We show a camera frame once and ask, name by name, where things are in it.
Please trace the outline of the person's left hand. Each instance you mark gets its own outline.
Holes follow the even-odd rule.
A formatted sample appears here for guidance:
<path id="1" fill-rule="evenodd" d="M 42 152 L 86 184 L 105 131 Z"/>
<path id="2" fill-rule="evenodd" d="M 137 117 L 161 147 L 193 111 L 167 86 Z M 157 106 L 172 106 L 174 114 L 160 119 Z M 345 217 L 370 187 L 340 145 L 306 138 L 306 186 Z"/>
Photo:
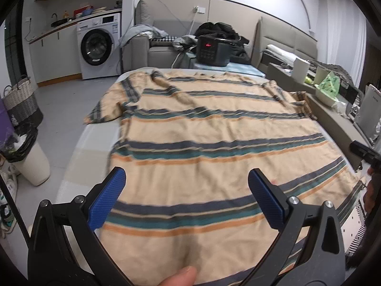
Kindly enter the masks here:
<path id="1" fill-rule="evenodd" d="M 164 279 L 158 286 L 192 286 L 197 277 L 197 270 L 193 266 L 184 267 L 176 274 Z"/>

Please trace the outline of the person's right hand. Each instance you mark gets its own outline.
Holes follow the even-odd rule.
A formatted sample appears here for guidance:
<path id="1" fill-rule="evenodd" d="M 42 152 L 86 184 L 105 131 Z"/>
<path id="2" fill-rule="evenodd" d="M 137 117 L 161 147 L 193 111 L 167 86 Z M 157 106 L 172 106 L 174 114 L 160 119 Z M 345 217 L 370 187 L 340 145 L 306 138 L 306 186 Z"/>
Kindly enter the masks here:
<path id="1" fill-rule="evenodd" d="M 367 185 L 367 190 L 364 194 L 363 201 L 365 212 L 366 214 L 369 214 L 375 206 L 376 198 L 380 190 L 380 172 L 373 169 L 373 167 L 369 167 L 367 174 L 371 176 L 371 180 Z"/>

